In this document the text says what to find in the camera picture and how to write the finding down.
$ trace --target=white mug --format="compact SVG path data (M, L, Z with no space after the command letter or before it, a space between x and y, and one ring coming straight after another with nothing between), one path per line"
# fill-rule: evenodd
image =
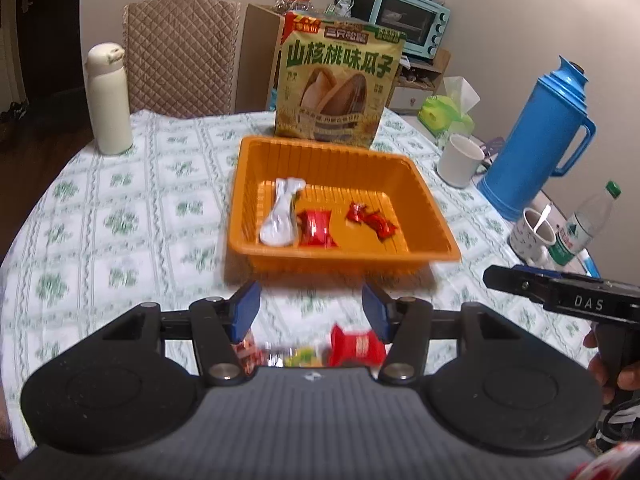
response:
M466 187L484 160L475 142L460 134L449 137L436 167L440 178L453 187Z
M530 207L525 208L509 235L509 245L528 265L543 267L548 260L547 248L556 243L556 234L547 220L533 232L539 219L539 212Z

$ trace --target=green bottle cap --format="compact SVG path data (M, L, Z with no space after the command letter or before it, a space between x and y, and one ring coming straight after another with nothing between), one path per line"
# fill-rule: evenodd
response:
M622 193L620 191L620 186L618 184L616 184L615 182L613 182L613 180L609 180L607 182L606 189L607 189L607 191L609 191L611 193L611 196L614 199L618 198L620 196L620 193Z

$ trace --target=sunflower seed package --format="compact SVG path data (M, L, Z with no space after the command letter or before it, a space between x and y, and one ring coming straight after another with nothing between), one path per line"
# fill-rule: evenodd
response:
M276 135L368 148L404 40L402 32L353 18L288 12Z

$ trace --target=chair backrest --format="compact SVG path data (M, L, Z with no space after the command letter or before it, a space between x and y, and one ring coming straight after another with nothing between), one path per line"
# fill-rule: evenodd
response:
M231 114L241 4L146 0L124 8L130 110L190 118Z

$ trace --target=orange plastic tray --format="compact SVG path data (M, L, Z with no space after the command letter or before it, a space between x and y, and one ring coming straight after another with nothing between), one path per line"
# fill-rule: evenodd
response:
M275 180L287 177L306 181L296 213L331 210L329 232L337 248L260 243L260 226L275 199ZM380 209L398 227L395 235L380 242L370 227L346 220L352 200ZM402 273L431 261L460 259L458 245L411 160L308 140L242 140L228 236L230 247L260 271Z

